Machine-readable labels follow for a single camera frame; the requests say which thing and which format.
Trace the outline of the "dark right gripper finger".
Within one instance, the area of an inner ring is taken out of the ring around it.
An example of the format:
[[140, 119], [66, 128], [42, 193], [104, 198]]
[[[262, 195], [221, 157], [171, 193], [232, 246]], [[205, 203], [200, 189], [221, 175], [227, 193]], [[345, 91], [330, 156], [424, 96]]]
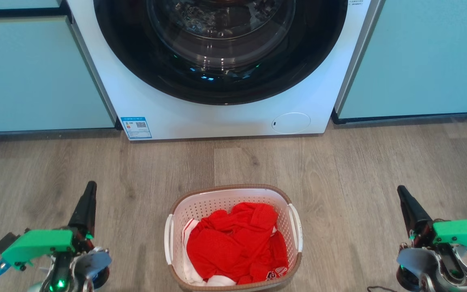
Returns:
[[433, 221], [432, 218], [404, 185], [397, 187], [397, 194], [400, 198], [400, 207], [407, 234], [410, 235], [411, 232], [419, 234], [428, 222]]

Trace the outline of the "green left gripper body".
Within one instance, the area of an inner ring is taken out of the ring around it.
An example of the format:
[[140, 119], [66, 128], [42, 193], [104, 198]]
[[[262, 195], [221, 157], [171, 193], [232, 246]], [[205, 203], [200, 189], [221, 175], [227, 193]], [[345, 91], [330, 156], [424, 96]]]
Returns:
[[83, 236], [76, 228], [26, 229], [22, 235], [7, 233], [2, 238], [2, 259], [17, 270], [24, 270], [31, 260], [44, 255], [69, 253], [76, 255], [93, 248], [90, 240], [94, 236]]

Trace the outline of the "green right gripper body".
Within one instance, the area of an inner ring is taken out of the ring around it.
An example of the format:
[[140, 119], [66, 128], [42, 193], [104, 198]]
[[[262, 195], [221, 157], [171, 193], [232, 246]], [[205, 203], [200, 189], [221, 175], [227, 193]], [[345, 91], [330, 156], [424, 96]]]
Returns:
[[410, 230], [410, 242], [415, 248], [449, 244], [451, 247], [465, 247], [467, 251], [467, 219], [427, 221]]

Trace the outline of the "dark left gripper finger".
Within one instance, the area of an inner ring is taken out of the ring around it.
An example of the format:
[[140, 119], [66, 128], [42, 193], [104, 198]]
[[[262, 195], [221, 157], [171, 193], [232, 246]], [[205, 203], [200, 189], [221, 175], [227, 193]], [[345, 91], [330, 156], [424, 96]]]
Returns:
[[68, 223], [70, 228], [76, 228], [83, 236], [95, 236], [97, 187], [94, 181], [87, 183]]

